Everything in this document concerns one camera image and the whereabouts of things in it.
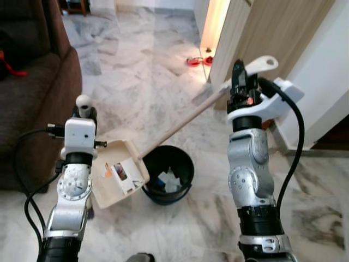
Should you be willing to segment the brown fabric sofa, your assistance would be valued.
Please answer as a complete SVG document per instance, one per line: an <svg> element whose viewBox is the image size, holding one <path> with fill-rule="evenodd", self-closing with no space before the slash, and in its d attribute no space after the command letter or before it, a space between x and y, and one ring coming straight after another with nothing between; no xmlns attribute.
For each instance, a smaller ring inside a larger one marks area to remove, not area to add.
<svg viewBox="0 0 349 262"><path fill-rule="evenodd" d="M82 92L79 56L56 0L0 0L0 190L35 190L62 142L22 134L62 124Z"/></svg>

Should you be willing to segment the white printed card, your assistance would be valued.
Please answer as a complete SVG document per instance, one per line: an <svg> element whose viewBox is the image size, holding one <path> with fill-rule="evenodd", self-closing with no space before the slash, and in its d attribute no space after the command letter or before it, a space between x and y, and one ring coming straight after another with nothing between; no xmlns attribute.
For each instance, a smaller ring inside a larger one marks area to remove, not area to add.
<svg viewBox="0 0 349 262"><path fill-rule="evenodd" d="M124 195L129 195L143 184L140 170L132 158L110 165L109 171Z"/></svg>

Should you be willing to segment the black plastic waste bin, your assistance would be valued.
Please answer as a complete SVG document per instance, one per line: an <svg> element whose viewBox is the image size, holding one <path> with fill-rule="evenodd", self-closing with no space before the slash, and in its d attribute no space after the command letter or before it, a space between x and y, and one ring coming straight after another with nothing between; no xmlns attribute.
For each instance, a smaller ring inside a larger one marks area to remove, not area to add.
<svg viewBox="0 0 349 262"><path fill-rule="evenodd" d="M194 179L194 163L189 155L178 147L164 145L152 150L143 158L150 175L149 182L143 187L143 192L158 205L170 205L181 200L189 192ZM167 194L158 185L161 172L172 169L174 175L181 180L182 189Z"/></svg>

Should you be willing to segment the dark wooden step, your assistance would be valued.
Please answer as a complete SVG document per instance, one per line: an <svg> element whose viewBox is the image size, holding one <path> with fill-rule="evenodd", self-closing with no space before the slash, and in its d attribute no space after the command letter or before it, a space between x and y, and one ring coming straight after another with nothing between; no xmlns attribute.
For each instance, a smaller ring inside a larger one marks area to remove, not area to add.
<svg viewBox="0 0 349 262"><path fill-rule="evenodd" d="M340 122L319 138L312 150L349 150L349 124Z"/></svg>

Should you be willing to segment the dark wooden stool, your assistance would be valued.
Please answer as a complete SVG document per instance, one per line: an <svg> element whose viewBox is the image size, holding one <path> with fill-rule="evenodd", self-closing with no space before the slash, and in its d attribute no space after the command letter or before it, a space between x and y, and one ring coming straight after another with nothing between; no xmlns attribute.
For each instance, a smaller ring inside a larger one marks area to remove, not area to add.
<svg viewBox="0 0 349 262"><path fill-rule="evenodd" d="M91 13L90 0L57 0L57 3L65 14L82 14L86 16Z"/></svg>

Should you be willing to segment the light wooden door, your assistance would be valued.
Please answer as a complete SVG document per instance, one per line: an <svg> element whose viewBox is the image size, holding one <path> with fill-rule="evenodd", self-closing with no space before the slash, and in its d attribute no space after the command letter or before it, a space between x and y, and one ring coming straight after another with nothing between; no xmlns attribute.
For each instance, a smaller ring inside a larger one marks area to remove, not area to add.
<svg viewBox="0 0 349 262"><path fill-rule="evenodd" d="M217 87L232 63L271 55L279 66L261 76L286 78L336 0L210 0L200 51L213 57L207 73Z"/></svg>

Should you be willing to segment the cream long handled dustpan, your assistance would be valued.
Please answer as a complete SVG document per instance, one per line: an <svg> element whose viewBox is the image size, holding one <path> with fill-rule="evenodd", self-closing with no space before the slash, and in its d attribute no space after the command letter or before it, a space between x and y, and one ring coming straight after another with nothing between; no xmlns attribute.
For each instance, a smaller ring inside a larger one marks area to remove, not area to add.
<svg viewBox="0 0 349 262"><path fill-rule="evenodd" d="M257 75L261 72L269 72L274 68L277 68L279 62L276 58L266 55L261 56L251 63L246 65L246 76L249 73ZM232 88L232 77L226 80L222 85L220 85L219 90L215 92L211 97L207 98L199 107L195 108L187 116L185 116L181 121L170 128L167 133L162 135L154 145L148 147L146 150L140 152L136 149L130 140L113 140L107 143L106 147L98 150L98 158L94 160L91 171L91 182L92 182L92 194L94 195L95 202L97 202L98 207L107 208L114 205L121 200L126 199L130 195L137 192L137 190L143 190L143 187L149 182L150 175L147 171L146 165L143 162L143 158L149 154L152 150L159 146L164 146L164 142L171 138L175 133L179 132L185 125L189 124L198 115L202 114L207 108L211 107L216 101L226 94L230 95L230 90ZM258 86L258 89L262 95L271 97L272 93L267 91L262 91ZM246 138L249 142L247 155L249 155L254 163L249 165L249 171L254 172L255 175L260 174L262 164L265 164L268 160L268 147L267 138L264 131L261 128L262 122L258 117L240 117L232 122L235 126L232 137L236 139ZM134 192L129 195L124 195L114 178L105 179L103 177L105 168L104 164L108 163L110 165L117 164L122 160L132 158L137 164L140 174L142 175L143 184L134 190Z"/></svg>

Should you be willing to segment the white crumpled paper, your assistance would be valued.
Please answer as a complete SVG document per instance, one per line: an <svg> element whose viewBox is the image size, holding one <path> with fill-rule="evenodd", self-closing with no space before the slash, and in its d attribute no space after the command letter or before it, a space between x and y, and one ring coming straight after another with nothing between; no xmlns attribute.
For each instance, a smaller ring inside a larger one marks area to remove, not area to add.
<svg viewBox="0 0 349 262"><path fill-rule="evenodd" d="M167 194L172 194L182 189L181 180L175 176L171 168L165 172L161 172L157 182Z"/></svg>

